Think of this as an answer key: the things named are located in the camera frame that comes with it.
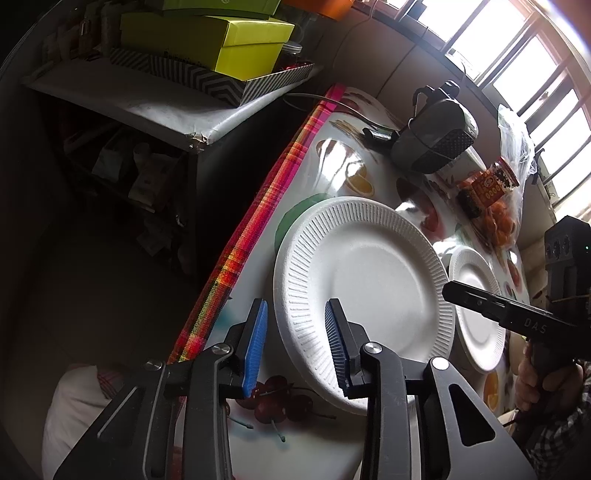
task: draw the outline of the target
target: plastic bag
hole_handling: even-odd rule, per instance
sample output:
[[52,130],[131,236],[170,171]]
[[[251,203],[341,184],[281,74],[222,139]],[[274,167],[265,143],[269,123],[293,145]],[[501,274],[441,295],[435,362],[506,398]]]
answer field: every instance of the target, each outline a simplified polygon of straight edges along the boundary
[[499,129],[501,130],[501,157],[513,169],[519,186],[506,194],[501,201],[507,206],[508,214],[515,222],[515,229],[506,245],[515,245],[521,227],[521,213],[523,211],[523,194],[525,183],[530,175],[537,171],[534,161],[534,142],[527,131],[525,122],[517,114],[504,105],[499,105]]
[[525,123],[504,105],[499,106],[499,129],[501,157],[513,170],[519,185],[488,207],[473,223],[493,247],[507,248],[517,241],[525,183],[537,171],[537,166],[534,161],[534,143]]

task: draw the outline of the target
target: window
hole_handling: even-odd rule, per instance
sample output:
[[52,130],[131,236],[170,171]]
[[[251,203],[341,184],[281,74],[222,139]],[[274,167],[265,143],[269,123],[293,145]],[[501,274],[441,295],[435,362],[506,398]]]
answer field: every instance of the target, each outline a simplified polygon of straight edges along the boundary
[[528,0],[418,0],[411,15],[400,18],[396,9],[408,11],[412,0],[385,3],[411,30],[428,27],[434,35],[423,38],[464,70],[494,105],[518,112],[536,145],[557,219],[575,215],[591,221],[586,107],[591,86],[533,5]]

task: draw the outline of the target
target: plaid shirt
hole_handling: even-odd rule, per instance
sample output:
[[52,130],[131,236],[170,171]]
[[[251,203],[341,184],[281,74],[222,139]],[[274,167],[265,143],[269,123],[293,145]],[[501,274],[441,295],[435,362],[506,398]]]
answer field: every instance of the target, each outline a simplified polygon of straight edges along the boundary
[[583,368],[583,393],[577,407],[568,417],[546,425],[534,447],[527,451],[540,480],[545,480],[554,473],[566,453],[577,444],[591,418],[591,362],[586,362]]

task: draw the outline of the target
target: jar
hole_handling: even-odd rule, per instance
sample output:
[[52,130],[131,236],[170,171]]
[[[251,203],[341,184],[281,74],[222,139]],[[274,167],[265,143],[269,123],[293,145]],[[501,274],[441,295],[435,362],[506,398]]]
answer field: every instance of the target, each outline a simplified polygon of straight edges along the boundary
[[517,177],[502,158],[487,170],[476,174],[472,182],[457,194],[457,201],[469,219],[479,217],[505,193],[519,186]]
[[285,42],[281,47],[273,72],[281,72],[295,67],[300,59],[301,49],[302,46],[299,43],[294,41]]

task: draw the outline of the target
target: metal pivot screw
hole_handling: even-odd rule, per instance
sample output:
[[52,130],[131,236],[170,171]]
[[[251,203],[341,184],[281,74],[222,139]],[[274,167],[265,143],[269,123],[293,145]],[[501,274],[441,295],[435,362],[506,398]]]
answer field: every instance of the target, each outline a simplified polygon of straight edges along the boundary
[[161,362],[160,360],[148,360],[145,363],[144,368],[146,370],[151,371],[151,372],[155,372],[156,370],[160,370],[163,366],[164,366],[164,363]]
[[230,346],[225,343],[216,343],[212,347],[212,352],[215,355],[226,355],[227,353],[230,353]]
[[382,346],[378,342],[368,342],[363,346],[363,350],[367,353],[380,353]]
[[437,368],[438,370],[447,370],[449,368],[449,362],[442,356],[435,357],[431,363],[433,364],[433,367]]

